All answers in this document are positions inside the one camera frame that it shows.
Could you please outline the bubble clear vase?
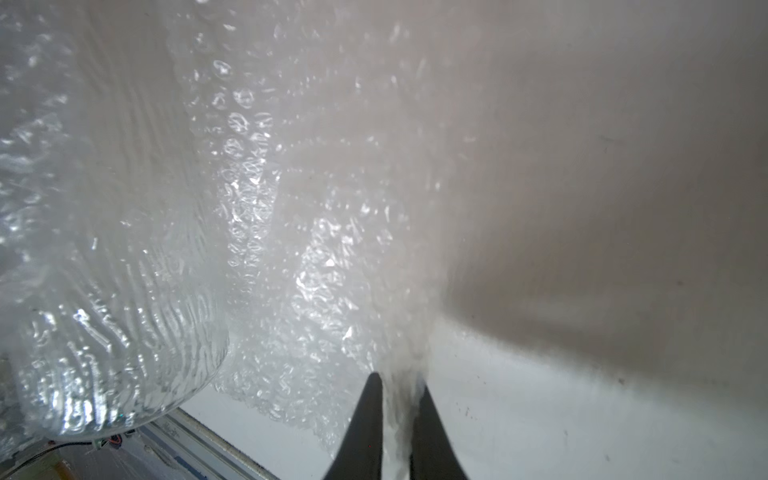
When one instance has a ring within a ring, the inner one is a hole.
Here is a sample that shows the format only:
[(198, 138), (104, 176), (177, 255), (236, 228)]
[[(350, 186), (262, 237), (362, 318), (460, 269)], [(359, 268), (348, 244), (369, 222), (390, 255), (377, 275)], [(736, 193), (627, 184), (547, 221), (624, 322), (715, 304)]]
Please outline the bubble clear vase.
[(3, 49), (1, 340), (27, 429), (147, 423), (219, 367), (217, 221), (165, 55)]

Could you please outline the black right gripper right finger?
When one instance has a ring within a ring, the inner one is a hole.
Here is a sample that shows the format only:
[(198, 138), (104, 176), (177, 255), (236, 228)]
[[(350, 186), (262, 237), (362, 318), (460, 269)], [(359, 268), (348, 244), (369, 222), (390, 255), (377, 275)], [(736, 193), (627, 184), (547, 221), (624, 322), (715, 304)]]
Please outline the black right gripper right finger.
[(424, 387), (413, 421), (409, 475), (411, 480), (468, 479), (454, 453), (427, 386)]

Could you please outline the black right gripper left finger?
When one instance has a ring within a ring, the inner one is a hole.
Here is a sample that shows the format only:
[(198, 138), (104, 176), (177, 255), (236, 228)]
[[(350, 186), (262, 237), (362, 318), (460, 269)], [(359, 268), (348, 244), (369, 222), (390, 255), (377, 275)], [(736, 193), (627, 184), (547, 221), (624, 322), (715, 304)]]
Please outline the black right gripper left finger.
[(364, 385), (325, 480), (380, 480), (383, 454), (383, 383), (377, 372)]

